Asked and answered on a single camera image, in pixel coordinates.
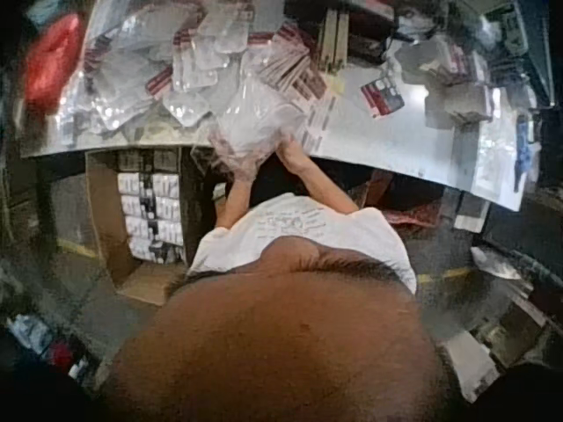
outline product box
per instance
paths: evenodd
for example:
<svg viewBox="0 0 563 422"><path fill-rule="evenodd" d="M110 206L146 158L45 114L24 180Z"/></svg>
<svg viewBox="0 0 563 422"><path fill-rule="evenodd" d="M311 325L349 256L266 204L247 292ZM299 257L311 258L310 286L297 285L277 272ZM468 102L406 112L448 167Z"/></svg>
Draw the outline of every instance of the product box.
<svg viewBox="0 0 563 422"><path fill-rule="evenodd" d="M140 301L163 305L166 289L184 277L199 242L213 229L216 218L211 189L190 157L189 148L178 149L180 223L185 264L160 265L136 259L129 249L125 218L121 210L118 175L119 150L86 154L86 181L92 225L99 257L117 293Z"/></svg>

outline red bag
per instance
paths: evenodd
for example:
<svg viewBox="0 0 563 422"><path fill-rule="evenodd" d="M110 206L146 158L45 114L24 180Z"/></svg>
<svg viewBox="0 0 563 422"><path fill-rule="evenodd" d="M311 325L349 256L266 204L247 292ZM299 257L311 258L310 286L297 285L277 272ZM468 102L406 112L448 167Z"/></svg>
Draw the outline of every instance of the red bag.
<svg viewBox="0 0 563 422"><path fill-rule="evenodd" d="M55 113L62 88L74 72L84 37L76 13L52 24L26 58L26 102L35 111Z"/></svg>

